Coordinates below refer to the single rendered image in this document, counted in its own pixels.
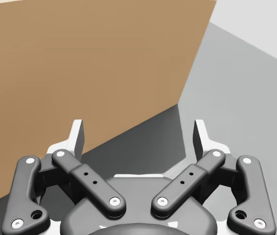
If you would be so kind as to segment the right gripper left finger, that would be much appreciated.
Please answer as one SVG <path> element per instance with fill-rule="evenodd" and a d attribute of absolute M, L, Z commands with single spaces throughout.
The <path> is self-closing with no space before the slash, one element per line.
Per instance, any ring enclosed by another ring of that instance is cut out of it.
<path fill-rule="evenodd" d="M 108 218 L 121 218 L 125 198 L 89 165 L 81 163 L 85 136 L 83 121 L 73 121 L 67 140 L 51 145 L 46 155 L 24 156 L 16 164 L 2 235 L 42 235 L 50 229 L 48 211 L 41 206 L 46 188 L 63 185 L 73 202 L 88 197 Z"/>

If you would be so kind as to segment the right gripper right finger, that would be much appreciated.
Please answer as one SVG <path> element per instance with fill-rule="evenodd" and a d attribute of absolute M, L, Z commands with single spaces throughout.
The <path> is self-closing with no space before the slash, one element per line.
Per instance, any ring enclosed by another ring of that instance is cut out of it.
<path fill-rule="evenodd" d="M 190 197 L 203 204 L 219 185 L 230 187 L 237 205 L 226 225 L 238 235 L 276 235 L 274 219 L 260 161 L 253 156 L 235 159 L 225 145 L 212 141 L 201 119 L 194 121 L 193 146 L 197 162 L 181 171 L 158 192 L 151 212 L 168 218 Z"/>

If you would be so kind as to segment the tall board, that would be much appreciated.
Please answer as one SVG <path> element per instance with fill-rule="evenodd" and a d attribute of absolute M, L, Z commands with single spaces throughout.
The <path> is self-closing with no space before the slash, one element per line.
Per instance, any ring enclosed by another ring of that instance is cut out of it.
<path fill-rule="evenodd" d="M 0 198 L 82 119 L 89 151 L 176 105 L 217 0 L 0 0 Z"/>

